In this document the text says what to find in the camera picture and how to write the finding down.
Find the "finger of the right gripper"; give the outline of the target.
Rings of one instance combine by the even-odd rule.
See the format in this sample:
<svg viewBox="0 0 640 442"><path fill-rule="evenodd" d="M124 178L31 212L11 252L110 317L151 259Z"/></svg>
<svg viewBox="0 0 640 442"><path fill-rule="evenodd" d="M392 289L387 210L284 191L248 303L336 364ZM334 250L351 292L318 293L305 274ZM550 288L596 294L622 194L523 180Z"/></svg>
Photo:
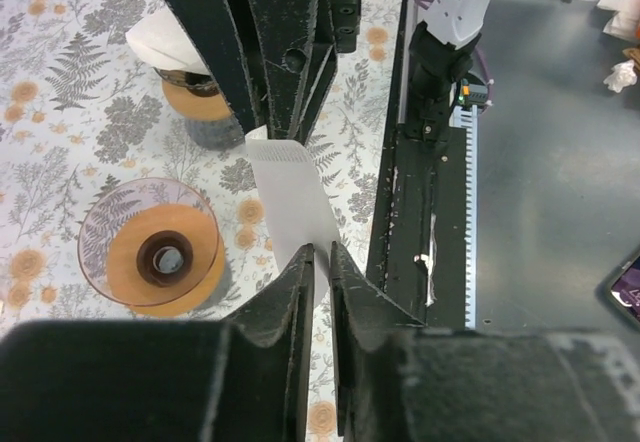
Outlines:
<svg viewBox="0 0 640 442"><path fill-rule="evenodd" d="M264 124L260 95L252 80L245 29L252 23L243 10L247 0L164 0L243 130Z"/></svg>
<svg viewBox="0 0 640 442"><path fill-rule="evenodd" d="M329 0L248 0L257 52L248 57L256 125L306 144L336 75Z"/></svg>

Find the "glass coffee server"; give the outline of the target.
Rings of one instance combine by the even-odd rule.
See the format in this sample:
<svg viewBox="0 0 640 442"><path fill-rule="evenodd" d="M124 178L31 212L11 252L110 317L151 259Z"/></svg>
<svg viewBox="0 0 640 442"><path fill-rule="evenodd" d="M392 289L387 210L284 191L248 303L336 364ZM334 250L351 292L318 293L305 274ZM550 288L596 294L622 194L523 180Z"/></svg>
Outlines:
<svg viewBox="0 0 640 442"><path fill-rule="evenodd" d="M234 115L212 121L187 119L185 129L191 140L207 150L226 150L241 145L244 131Z"/></svg>

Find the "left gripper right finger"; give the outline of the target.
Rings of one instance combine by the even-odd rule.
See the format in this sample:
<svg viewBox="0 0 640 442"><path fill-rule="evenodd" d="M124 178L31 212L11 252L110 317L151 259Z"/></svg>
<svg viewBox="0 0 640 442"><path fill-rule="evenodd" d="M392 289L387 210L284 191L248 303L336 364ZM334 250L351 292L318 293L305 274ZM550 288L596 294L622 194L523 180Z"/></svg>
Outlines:
<svg viewBox="0 0 640 442"><path fill-rule="evenodd" d="M635 441L639 364L593 330L429 328L356 267L330 276L339 435L346 441Z"/></svg>

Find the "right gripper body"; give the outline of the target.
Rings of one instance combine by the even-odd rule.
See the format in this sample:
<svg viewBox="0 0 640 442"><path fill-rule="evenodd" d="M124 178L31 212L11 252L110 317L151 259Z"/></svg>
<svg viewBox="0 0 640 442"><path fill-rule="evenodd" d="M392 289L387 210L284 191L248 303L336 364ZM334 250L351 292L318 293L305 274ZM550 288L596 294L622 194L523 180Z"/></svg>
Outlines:
<svg viewBox="0 0 640 442"><path fill-rule="evenodd" d="M339 53L353 53L360 32L361 0L328 0Z"/></svg>

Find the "white paper coffee filter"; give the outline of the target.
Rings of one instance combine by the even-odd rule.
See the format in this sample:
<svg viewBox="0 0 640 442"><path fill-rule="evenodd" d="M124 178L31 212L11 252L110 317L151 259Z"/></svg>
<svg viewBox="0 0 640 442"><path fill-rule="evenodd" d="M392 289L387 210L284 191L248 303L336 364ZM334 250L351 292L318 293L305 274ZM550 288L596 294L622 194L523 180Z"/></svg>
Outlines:
<svg viewBox="0 0 640 442"><path fill-rule="evenodd" d="M210 72L192 41L168 7L147 15L125 34L136 56L159 70Z"/></svg>

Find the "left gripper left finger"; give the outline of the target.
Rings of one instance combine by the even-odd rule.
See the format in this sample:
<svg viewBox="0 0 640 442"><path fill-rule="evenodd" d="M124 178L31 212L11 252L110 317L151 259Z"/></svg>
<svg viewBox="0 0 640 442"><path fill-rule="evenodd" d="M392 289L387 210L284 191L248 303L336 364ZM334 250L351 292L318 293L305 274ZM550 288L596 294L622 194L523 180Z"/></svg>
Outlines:
<svg viewBox="0 0 640 442"><path fill-rule="evenodd" d="M5 441L302 441L314 250L218 321L50 320L1 342Z"/></svg>

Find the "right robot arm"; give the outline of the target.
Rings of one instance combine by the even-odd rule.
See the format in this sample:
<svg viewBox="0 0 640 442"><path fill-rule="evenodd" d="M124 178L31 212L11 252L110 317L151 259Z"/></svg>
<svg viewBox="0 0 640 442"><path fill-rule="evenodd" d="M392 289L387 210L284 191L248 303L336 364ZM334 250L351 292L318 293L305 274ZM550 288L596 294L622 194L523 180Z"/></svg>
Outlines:
<svg viewBox="0 0 640 442"><path fill-rule="evenodd" d="M361 0L164 0L245 131L306 142L356 47ZM424 121L471 64L490 0L433 0L409 52L409 114Z"/></svg>

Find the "ribbed glass dripper cone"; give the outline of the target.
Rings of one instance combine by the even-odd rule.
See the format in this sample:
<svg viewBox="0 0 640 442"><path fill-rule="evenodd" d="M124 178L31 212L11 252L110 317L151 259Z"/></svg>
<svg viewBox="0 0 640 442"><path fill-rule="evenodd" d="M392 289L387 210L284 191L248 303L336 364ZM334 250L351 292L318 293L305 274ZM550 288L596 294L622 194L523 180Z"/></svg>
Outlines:
<svg viewBox="0 0 640 442"><path fill-rule="evenodd" d="M208 98L220 94L220 89L211 75L159 68L154 68L154 71L162 80L162 91L166 98L180 94Z"/></svg>

